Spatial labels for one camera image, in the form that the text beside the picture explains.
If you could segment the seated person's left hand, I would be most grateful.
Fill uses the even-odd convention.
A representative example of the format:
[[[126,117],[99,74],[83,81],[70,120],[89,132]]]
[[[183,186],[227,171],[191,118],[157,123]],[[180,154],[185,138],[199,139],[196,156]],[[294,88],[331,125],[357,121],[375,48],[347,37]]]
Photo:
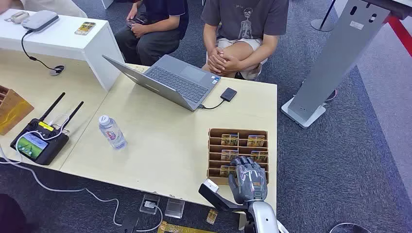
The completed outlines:
[[[215,59],[216,68],[220,72],[235,72],[242,69],[241,61],[229,52],[220,51]]]

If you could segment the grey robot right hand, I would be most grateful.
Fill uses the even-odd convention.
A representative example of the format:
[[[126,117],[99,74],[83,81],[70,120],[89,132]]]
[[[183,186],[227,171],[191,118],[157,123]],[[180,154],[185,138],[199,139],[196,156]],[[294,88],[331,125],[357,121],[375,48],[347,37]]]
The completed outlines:
[[[257,162],[250,157],[237,156],[230,165],[235,171],[228,175],[229,187],[237,204],[267,198],[265,170]]]

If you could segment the dark-outfit person's left hand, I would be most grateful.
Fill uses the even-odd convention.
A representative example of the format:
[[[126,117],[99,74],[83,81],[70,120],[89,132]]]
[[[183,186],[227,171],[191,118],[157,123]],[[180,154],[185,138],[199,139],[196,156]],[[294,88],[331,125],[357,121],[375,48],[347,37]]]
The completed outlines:
[[[132,24],[131,31],[136,38],[141,38],[143,35],[148,33],[148,28],[146,25],[142,24]]]

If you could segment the seated person's right hand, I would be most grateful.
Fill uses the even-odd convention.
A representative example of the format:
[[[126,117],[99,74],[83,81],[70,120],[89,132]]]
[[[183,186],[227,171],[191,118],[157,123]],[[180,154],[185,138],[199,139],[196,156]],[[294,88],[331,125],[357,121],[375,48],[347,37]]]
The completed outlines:
[[[208,52],[207,66],[208,69],[215,74],[222,74],[225,70],[226,60],[222,57],[223,50],[216,47]]]

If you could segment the dark-outfit person's right hand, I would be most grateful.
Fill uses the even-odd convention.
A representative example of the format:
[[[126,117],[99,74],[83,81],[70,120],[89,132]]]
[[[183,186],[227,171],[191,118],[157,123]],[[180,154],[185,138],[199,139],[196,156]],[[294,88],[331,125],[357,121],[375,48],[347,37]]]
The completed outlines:
[[[126,21],[130,21],[130,20],[134,19],[134,17],[138,13],[139,7],[140,7],[140,2],[135,2],[135,3],[132,4],[131,10],[130,10],[129,14],[126,17]]]

